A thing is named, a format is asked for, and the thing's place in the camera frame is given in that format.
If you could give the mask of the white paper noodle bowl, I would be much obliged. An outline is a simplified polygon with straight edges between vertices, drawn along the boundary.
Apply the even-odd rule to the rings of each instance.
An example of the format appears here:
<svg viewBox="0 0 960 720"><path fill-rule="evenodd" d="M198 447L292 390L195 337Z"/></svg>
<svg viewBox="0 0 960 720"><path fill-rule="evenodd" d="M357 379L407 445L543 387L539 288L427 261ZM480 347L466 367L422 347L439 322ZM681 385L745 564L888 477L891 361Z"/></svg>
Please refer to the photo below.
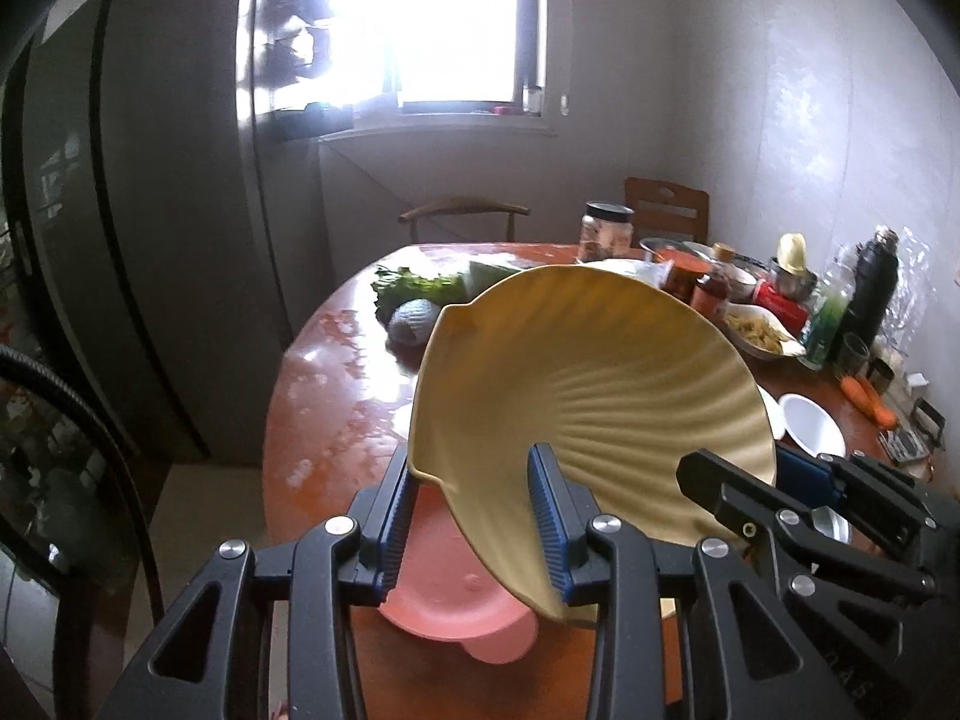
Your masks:
<svg viewBox="0 0 960 720"><path fill-rule="evenodd" d="M779 397L786 434L794 444L811 457L846 455L846 440L835 420L822 406L799 394Z"/></svg>

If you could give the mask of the yellow shell-shaped plate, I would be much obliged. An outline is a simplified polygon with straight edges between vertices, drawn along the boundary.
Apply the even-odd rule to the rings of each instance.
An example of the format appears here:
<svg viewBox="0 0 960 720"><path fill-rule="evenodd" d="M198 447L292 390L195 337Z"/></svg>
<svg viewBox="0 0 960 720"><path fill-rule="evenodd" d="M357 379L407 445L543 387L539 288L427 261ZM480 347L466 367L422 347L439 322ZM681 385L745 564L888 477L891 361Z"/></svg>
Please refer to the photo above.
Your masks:
<svg viewBox="0 0 960 720"><path fill-rule="evenodd" d="M682 494L706 449L771 483L775 439L734 345L688 305L582 265L539 266L444 307L413 399L410 472L443 493L487 571L551 621L589 628L553 590L527 492L527 454L645 535L692 546L726 530Z"/></svg>

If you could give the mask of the pink pig-shaped plate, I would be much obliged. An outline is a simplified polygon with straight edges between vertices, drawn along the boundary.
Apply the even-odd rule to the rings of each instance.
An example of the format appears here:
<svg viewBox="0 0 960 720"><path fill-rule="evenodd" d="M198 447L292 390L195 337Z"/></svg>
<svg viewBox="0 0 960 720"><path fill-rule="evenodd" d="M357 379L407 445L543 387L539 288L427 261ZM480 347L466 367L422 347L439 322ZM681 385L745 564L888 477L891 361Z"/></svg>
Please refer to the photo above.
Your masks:
<svg viewBox="0 0 960 720"><path fill-rule="evenodd" d="M537 614L483 567L433 486L416 493L397 583L379 612L407 634L460 645L489 665L521 660L539 632Z"/></svg>

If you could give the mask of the small electronic device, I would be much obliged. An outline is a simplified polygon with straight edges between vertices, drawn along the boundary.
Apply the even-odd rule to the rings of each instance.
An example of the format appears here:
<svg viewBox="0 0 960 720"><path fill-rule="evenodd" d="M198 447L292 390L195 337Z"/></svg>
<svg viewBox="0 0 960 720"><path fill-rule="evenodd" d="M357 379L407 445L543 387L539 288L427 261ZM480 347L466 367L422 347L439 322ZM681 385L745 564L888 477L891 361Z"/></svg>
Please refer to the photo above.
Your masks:
<svg viewBox="0 0 960 720"><path fill-rule="evenodd" d="M928 460L931 455L928 444L921 434L909 427L897 427L878 434L880 445L895 466L913 465Z"/></svg>

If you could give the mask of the orange carrot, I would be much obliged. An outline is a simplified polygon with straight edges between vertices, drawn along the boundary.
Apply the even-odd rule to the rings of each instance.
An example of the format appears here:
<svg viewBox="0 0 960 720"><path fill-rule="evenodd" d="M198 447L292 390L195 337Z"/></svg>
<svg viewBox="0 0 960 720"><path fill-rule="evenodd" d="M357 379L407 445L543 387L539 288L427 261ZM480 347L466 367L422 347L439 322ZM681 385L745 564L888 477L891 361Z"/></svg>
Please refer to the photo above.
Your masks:
<svg viewBox="0 0 960 720"><path fill-rule="evenodd" d="M877 388L874 387L874 384L869 379L866 379L864 376L856 376L856 382L861 385L862 392L866 395L867 401L874 411L885 410L882 395L878 393Z"/></svg>
<svg viewBox="0 0 960 720"><path fill-rule="evenodd" d="M862 392L861 385L856 382L856 376L843 377L839 379L839 388L843 395L866 417L869 418L878 429L882 431L891 431L898 426L898 416L885 406L885 410L874 411L867 401L866 395Z"/></svg>

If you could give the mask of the dark glass cup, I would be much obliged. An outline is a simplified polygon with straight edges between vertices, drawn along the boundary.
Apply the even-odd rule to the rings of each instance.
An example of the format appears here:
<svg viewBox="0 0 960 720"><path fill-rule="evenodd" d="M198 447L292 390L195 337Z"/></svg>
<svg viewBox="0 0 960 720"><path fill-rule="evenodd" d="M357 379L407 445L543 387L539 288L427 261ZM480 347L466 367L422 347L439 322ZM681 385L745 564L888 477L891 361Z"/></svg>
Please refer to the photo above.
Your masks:
<svg viewBox="0 0 960 720"><path fill-rule="evenodd" d="M838 348L833 371L839 379L843 377L854 377L861 372L862 367L866 366L871 351L864 341L856 333L844 333L843 340Z"/></svg>

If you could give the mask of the red box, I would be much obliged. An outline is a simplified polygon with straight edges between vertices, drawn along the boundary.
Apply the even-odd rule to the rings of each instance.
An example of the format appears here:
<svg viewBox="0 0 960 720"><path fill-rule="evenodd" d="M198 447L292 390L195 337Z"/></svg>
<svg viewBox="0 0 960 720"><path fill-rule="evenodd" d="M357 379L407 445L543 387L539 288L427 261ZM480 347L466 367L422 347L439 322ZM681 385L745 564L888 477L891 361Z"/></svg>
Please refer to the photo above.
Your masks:
<svg viewBox="0 0 960 720"><path fill-rule="evenodd" d="M771 314L782 323L782 327L796 338L800 337L802 328L805 327L809 318L809 310L805 309L804 305L779 294L776 288L766 280L758 282L754 293L754 304L770 310Z"/></svg>

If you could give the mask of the white dish of fries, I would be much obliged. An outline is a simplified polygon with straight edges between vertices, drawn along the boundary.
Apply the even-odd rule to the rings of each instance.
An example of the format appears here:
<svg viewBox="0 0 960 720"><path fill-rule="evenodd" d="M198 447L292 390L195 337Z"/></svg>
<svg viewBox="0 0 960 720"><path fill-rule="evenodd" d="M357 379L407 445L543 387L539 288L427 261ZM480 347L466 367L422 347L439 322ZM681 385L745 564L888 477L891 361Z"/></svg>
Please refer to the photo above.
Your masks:
<svg viewBox="0 0 960 720"><path fill-rule="evenodd" d="M721 328L740 351L760 361L805 355L804 344L786 330L773 312L759 305L729 304Z"/></svg>

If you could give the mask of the black thermos flask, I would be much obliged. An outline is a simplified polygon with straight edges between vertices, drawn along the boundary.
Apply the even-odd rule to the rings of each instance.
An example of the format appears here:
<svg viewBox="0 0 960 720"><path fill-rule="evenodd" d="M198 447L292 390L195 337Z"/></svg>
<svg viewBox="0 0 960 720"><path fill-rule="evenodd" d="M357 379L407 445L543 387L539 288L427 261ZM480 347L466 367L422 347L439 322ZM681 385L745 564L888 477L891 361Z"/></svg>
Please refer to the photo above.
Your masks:
<svg viewBox="0 0 960 720"><path fill-rule="evenodd" d="M838 359L846 333L854 333L862 343L871 346L895 294L898 268L898 234L879 224L872 239L857 249L853 297L839 322L828 362Z"/></svg>

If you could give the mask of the green plastic bottle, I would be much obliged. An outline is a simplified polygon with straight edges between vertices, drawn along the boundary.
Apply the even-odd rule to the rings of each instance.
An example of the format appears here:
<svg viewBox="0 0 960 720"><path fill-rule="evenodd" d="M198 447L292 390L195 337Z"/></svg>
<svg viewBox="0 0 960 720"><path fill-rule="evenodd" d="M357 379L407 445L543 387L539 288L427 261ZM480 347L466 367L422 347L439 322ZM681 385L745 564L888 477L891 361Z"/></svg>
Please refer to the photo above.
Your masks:
<svg viewBox="0 0 960 720"><path fill-rule="evenodd" d="M805 353L799 360L807 369L818 371L828 358L833 338L856 288L850 257L839 257L823 273L809 301L809 317L800 343Z"/></svg>

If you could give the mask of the steel bowl yellow cup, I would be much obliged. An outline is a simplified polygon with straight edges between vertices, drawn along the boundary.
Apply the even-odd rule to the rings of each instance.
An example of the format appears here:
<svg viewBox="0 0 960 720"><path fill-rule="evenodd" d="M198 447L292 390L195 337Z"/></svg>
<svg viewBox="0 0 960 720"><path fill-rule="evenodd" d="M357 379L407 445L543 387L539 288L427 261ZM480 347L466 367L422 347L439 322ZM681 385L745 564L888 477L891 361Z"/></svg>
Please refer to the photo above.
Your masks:
<svg viewBox="0 0 960 720"><path fill-rule="evenodd" d="M800 232L784 232L770 259L773 286L783 298L805 302L817 284L817 275L807 266L807 242Z"/></svg>

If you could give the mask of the brown sauce bottle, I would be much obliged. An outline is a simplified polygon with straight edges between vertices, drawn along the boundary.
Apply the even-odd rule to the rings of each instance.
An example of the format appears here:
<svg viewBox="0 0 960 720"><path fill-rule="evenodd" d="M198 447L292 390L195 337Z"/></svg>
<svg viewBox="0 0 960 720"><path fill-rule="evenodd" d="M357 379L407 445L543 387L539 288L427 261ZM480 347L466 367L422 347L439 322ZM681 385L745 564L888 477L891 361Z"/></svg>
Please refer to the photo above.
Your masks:
<svg viewBox="0 0 960 720"><path fill-rule="evenodd" d="M719 320L731 296L731 271L734 249L718 242L713 245L713 260L708 273L697 279L690 305L708 320Z"/></svg>

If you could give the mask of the white bowl with food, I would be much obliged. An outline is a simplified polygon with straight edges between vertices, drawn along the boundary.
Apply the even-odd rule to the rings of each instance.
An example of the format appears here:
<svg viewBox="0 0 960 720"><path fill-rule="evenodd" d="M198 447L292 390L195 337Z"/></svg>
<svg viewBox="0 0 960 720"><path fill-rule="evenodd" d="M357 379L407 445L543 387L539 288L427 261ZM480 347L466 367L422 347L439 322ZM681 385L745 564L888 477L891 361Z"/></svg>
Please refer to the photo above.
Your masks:
<svg viewBox="0 0 960 720"><path fill-rule="evenodd" d="M750 304L754 300L755 291L757 291L758 278L735 263L725 263L722 266L722 271L724 271L727 284L729 284L727 300L734 304Z"/></svg>

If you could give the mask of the red-lidded sauce jar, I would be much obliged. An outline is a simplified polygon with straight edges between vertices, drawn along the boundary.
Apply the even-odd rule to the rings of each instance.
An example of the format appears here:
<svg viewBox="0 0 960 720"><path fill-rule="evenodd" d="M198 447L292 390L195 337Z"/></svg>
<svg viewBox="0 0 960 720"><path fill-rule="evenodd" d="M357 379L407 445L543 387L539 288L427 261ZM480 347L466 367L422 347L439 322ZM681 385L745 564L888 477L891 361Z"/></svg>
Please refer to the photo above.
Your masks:
<svg viewBox="0 0 960 720"><path fill-rule="evenodd" d="M688 304L693 298L697 281L711 270L711 263L688 250L659 249L656 255L659 262L669 265L662 289Z"/></svg>

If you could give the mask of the wrapped napa cabbage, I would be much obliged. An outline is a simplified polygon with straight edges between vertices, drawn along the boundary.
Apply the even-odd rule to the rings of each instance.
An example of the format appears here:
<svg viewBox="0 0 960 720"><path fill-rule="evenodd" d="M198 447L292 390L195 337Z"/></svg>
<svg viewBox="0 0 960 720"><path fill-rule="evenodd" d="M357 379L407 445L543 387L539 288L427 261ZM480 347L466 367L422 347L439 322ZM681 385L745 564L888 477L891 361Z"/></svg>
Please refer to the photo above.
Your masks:
<svg viewBox="0 0 960 720"><path fill-rule="evenodd" d="M662 288L672 270L669 263L635 259L597 260L597 262L587 262L586 266L592 270L608 271L622 277L633 278L652 288ZM467 298L475 299L496 283L532 268L537 268L537 263L514 265L506 262L500 255L482 255L478 259L473 259L466 273L462 275Z"/></svg>

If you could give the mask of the wooden chair back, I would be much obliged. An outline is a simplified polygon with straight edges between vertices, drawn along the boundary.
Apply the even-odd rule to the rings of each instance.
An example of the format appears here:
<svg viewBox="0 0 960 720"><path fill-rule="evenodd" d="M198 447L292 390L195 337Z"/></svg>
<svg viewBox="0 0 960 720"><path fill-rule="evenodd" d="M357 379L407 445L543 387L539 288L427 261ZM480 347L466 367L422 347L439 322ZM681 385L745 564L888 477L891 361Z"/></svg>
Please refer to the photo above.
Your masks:
<svg viewBox="0 0 960 720"><path fill-rule="evenodd" d="M675 182L626 177L625 205L633 210L635 241L675 238L704 244L709 232L709 195Z"/></svg>

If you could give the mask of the clear jar black lid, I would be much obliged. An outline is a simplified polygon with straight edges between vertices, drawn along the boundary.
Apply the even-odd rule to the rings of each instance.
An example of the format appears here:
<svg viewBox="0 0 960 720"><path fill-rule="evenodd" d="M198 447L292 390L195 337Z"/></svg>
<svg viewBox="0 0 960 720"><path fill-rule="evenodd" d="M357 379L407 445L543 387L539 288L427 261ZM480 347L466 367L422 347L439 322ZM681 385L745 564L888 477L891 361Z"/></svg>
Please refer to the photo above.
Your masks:
<svg viewBox="0 0 960 720"><path fill-rule="evenodd" d="M581 263L621 259L633 239L630 206L618 203L587 202L579 229L578 260Z"/></svg>

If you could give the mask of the foam-netted fruit near lettuce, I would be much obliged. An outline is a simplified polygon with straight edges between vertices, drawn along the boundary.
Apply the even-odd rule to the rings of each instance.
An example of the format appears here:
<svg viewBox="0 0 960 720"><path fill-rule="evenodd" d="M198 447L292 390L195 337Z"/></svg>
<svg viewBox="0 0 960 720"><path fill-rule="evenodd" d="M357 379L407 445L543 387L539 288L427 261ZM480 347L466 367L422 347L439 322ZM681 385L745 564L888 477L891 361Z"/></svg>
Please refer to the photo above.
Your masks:
<svg viewBox="0 0 960 720"><path fill-rule="evenodd" d="M428 343L439 314L441 307L425 298L404 302L387 323L387 337L394 346L421 348Z"/></svg>

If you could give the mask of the grey refrigerator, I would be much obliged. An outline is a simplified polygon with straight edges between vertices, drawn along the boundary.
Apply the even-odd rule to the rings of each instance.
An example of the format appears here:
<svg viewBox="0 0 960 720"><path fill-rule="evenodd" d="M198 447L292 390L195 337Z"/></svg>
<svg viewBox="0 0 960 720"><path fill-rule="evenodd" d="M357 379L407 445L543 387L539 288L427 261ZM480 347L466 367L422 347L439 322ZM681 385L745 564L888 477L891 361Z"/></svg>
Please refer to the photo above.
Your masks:
<svg viewBox="0 0 960 720"><path fill-rule="evenodd" d="M2 211L32 331L153 460L259 465L329 293L319 0L2 0Z"/></svg>

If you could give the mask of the green leafy lettuce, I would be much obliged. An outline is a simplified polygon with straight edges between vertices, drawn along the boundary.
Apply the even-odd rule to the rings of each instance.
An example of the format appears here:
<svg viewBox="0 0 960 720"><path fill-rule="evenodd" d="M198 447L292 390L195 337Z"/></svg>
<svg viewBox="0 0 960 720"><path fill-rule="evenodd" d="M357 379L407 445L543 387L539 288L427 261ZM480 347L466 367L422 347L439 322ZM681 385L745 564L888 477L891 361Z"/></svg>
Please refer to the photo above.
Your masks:
<svg viewBox="0 0 960 720"><path fill-rule="evenodd" d="M467 300L466 282L460 273L423 277L408 266L378 266L371 288L374 291L374 315L381 325L387 325L394 312L410 301L426 299L444 307Z"/></svg>

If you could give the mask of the window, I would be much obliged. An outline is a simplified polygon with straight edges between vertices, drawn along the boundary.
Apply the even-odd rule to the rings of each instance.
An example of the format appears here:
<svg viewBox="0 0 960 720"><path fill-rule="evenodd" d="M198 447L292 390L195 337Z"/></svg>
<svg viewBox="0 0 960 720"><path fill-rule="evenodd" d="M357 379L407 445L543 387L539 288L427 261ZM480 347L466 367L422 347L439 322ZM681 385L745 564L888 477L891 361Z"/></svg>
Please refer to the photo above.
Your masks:
<svg viewBox="0 0 960 720"><path fill-rule="evenodd" d="M529 112L544 0L319 0L317 99L402 114Z"/></svg>

